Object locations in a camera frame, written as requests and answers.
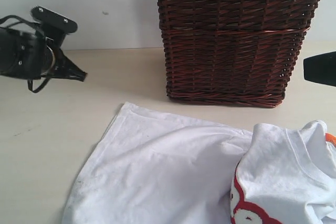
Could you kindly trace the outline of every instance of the white wall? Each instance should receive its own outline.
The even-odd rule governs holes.
[[[66,49],[161,47],[156,0],[0,0],[0,16],[42,5],[75,20]],[[336,41],[336,0],[322,0],[308,40]]]

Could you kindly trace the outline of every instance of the white table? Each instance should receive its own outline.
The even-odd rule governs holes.
[[[53,80],[40,94],[0,78],[0,223],[60,223],[75,177],[125,101],[252,130],[267,122],[299,128],[315,119],[336,134],[336,88],[303,79],[305,57],[336,50],[306,42],[287,96],[275,109],[198,106],[166,98],[162,49],[71,51],[85,83]]]

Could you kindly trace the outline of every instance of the wicker basket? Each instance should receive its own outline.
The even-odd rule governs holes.
[[[158,0],[167,94],[273,108],[319,0]]]

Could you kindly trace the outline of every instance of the black object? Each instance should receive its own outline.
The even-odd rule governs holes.
[[[303,61],[305,80],[336,87],[336,51]]]
[[[38,93],[52,78],[84,81],[86,73],[68,59],[60,49],[65,36],[77,31],[77,24],[44,7],[31,10],[34,20],[29,22],[15,15],[0,19],[0,24],[16,19],[6,27],[0,27],[0,75],[25,79],[28,88]],[[35,34],[14,30],[11,27],[26,24]],[[33,89],[33,81],[45,78]]]

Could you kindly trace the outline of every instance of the red print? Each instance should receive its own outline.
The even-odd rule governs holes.
[[[236,174],[231,188],[231,223],[232,224],[281,224],[272,219],[256,204],[246,202],[244,191],[238,183]]]

